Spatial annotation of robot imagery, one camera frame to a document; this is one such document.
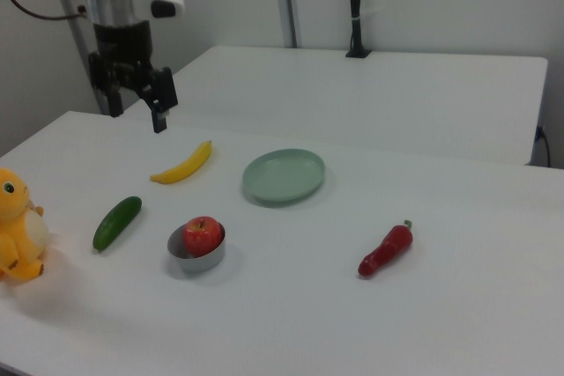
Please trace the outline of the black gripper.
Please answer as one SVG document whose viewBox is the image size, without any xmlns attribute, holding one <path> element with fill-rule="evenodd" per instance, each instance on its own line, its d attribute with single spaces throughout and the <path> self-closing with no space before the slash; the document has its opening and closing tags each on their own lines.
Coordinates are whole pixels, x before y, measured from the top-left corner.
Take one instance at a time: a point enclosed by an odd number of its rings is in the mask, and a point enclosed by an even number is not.
<svg viewBox="0 0 564 376">
<path fill-rule="evenodd" d="M 149 107 L 155 133 L 167 128 L 167 115 L 178 105 L 170 68 L 151 64 L 152 37 L 148 21 L 130 26 L 93 25 L 97 51 L 88 56 L 93 88 L 107 100 L 108 113 L 123 113 L 120 86 L 136 88 L 136 95 Z"/>
</svg>

